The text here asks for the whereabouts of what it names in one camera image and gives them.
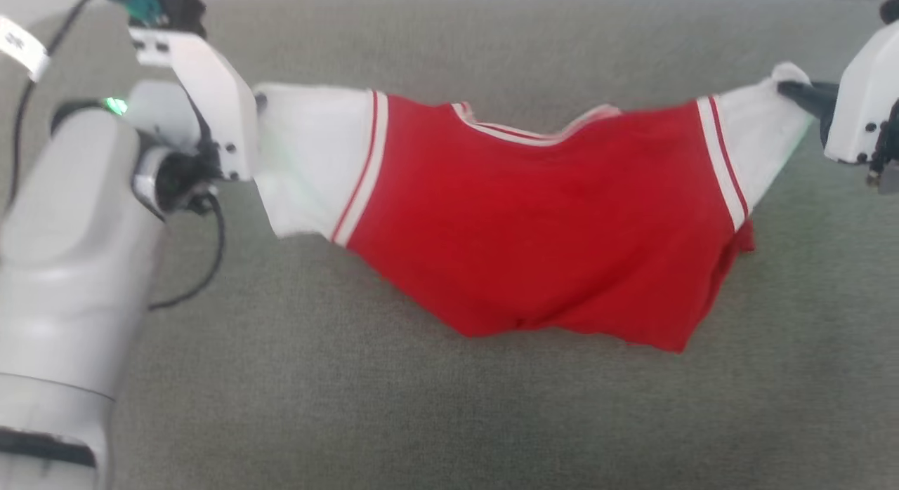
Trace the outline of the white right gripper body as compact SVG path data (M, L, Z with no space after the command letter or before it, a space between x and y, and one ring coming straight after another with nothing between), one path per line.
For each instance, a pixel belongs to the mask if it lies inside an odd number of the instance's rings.
M825 151L834 161L871 160L879 126L889 119L898 98L898 22L881 27L841 75Z

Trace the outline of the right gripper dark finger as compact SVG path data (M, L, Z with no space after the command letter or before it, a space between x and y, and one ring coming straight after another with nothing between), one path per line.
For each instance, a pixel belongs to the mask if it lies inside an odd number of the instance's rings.
M840 84L830 81L779 81L777 92L797 106L824 122L834 116Z

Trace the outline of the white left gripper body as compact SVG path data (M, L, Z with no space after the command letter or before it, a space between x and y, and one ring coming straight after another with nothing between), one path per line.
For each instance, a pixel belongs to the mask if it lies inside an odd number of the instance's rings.
M224 55L199 34L131 27L137 59L176 75L219 151L221 170L251 182L259 154L256 96Z

